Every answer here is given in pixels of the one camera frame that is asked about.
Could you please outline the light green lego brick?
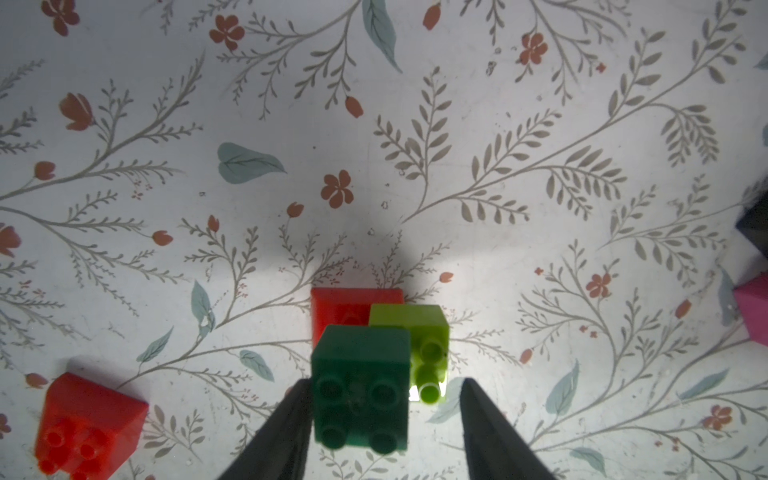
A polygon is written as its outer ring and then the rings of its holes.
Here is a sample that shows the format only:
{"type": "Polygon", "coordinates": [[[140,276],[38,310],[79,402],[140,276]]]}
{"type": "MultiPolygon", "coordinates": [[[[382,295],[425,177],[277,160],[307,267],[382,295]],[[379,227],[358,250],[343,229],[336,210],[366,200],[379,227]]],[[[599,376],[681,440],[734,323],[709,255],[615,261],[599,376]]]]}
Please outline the light green lego brick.
{"type": "Polygon", "coordinates": [[[441,402],[447,389],[450,326],[439,305],[374,304],[369,325],[410,334],[409,400],[441,402]]]}

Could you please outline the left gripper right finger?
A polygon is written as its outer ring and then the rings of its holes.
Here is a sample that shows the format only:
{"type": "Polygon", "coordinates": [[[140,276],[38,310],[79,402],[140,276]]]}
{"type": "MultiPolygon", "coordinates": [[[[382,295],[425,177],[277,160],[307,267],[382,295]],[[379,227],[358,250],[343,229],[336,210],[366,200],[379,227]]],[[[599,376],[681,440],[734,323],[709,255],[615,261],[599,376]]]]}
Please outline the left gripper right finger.
{"type": "Polygon", "coordinates": [[[459,403],[470,479],[555,479],[476,380],[464,379],[459,403]]]}

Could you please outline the red lego brick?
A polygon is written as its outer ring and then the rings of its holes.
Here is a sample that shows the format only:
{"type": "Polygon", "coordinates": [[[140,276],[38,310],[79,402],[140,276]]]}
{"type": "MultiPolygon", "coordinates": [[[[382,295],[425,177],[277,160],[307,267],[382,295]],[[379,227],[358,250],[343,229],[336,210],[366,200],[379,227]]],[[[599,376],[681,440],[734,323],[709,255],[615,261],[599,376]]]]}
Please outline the red lego brick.
{"type": "Polygon", "coordinates": [[[325,288],[311,289],[312,345],[316,346],[329,325],[367,326],[374,304],[403,304],[399,288],[325,288]]]}

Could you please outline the magenta lego brick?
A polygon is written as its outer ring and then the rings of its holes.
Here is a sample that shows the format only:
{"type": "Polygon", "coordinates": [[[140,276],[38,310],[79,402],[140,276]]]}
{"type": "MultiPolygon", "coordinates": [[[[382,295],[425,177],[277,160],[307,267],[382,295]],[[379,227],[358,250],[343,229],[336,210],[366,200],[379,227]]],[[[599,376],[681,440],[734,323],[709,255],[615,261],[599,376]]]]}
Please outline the magenta lego brick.
{"type": "Polygon", "coordinates": [[[767,345],[767,273],[737,286],[734,299],[743,318],[749,338],[763,346],[767,345]]]}

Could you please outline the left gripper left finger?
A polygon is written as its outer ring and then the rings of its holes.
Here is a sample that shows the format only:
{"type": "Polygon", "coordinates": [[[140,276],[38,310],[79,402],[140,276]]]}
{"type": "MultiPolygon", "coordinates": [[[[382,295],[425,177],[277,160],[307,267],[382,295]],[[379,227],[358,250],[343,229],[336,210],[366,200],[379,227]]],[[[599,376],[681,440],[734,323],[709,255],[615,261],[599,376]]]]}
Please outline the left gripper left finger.
{"type": "Polygon", "coordinates": [[[312,382],[299,380],[219,479],[303,479],[312,413],[312,382]]]}

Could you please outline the dark green lego brick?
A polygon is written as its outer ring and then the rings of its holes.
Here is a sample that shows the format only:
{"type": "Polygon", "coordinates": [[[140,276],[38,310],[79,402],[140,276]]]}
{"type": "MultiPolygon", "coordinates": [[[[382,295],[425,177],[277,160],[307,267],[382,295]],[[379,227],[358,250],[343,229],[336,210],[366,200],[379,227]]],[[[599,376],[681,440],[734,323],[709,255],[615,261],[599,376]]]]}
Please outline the dark green lego brick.
{"type": "Polygon", "coordinates": [[[311,355],[316,441],[380,455],[406,450],[410,367],[408,331],[328,326],[311,355]]]}

